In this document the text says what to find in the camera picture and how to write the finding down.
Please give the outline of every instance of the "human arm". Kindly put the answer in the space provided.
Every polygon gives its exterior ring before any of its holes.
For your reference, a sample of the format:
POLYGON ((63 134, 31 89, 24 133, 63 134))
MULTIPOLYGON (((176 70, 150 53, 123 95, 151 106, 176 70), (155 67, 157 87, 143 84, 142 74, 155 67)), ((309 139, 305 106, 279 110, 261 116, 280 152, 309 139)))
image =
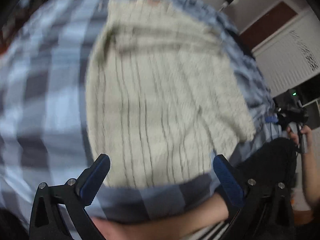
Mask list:
MULTIPOLYGON (((298 144, 298 135, 294 134, 290 128, 287 132, 289 137, 298 144)), ((304 126, 301 133, 306 135, 308 146, 307 152, 301 155, 303 193, 308 205, 315 209, 320 204, 320 176, 312 146, 312 131, 308 126, 304 126)))
POLYGON ((137 225, 121 225, 93 218, 108 240, 178 240, 201 228, 214 225, 229 216, 223 198, 215 193, 198 207, 178 216, 137 225))

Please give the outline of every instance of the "human hand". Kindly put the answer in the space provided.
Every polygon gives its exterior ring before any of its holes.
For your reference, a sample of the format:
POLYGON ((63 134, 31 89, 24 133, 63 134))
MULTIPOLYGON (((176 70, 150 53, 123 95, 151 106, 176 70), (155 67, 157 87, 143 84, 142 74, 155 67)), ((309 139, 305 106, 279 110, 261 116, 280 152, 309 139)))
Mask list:
MULTIPOLYGON (((300 130, 300 132, 301 132, 302 134, 305 134, 305 135, 306 135, 306 137, 307 137, 308 149, 311 149, 311 148, 312 148, 312 131, 311 131, 310 127, 308 127, 307 125, 305 125, 305 126, 303 126, 303 128, 300 130)), ((287 127, 287 133, 288 133, 289 138, 290 138, 291 140, 293 140, 296 145, 298 145, 298 144, 299 144, 299 137, 298 137, 297 134, 295 134, 295 133, 291 130, 290 126, 287 127)))

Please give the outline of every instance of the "blue gripper pad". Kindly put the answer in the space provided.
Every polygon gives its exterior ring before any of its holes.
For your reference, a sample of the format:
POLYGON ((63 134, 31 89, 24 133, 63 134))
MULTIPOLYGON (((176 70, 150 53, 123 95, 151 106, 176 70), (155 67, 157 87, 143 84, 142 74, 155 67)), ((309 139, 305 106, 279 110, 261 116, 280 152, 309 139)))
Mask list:
POLYGON ((276 114, 273 115, 269 115, 265 118, 265 122, 266 123, 278 123, 278 117, 276 116, 276 114))
POLYGON ((84 206, 90 206, 110 170, 108 155, 100 154, 90 168, 85 169, 77 179, 76 193, 84 206))
POLYGON ((244 205, 244 191, 236 181, 236 174, 230 163, 223 155, 217 155, 213 159, 213 170, 216 173, 224 191, 232 205, 241 208, 244 205))

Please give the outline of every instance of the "striped fabric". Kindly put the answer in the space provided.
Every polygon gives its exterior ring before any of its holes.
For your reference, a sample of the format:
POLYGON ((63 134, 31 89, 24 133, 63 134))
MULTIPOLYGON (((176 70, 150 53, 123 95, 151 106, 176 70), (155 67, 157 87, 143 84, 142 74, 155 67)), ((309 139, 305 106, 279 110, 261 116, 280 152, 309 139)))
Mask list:
MULTIPOLYGON (((20 30, 0 68, 0 206, 28 228, 38 185, 64 184, 93 162, 87 136, 85 74, 92 46, 108 16, 109 0, 49 0, 20 30)), ((226 28, 224 14, 200 0, 171 0, 176 8, 219 30, 240 91, 255 123, 251 142, 238 144, 232 164, 279 135, 263 124, 272 109, 270 93, 252 58, 226 28)), ((141 222, 175 215, 209 198, 219 185, 214 172, 187 183, 113 189, 102 185, 90 216, 141 222)), ((66 210, 61 209, 67 217, 66 210)), ((66 219, 74 239, 72 223, 66 219)))
POLYGON ((218 240, 228 226, 229 224, 227 222, 222 221, 214 226, 203 228, 193 235, 184 237, 181 240, 218 240))

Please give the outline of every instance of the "blue plaid fabric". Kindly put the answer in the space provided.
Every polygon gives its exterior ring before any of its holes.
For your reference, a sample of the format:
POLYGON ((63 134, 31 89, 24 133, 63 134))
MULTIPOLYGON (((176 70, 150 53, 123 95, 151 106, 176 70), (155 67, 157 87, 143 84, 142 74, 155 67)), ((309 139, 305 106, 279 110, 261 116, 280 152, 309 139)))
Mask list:
MULTIPOLYGON (((200 0, 171 0, 217 30, 258 133, 239 144, 237 164, 279 130, 264 124, 272 98, 256 62, 243 54, 226 28, 236 28, 200 0)), ((0 205, 28 228, 39 183, 64 184, 93 162, 86 132, 85 74, 89 53, 108 17, 108 0, 49 0, 23 26, 0 68, 0 205)), ((114 189, 102 185, 91 216, 140 222, 178 214, 209 198, 214 172, 181 185, 114 189)))

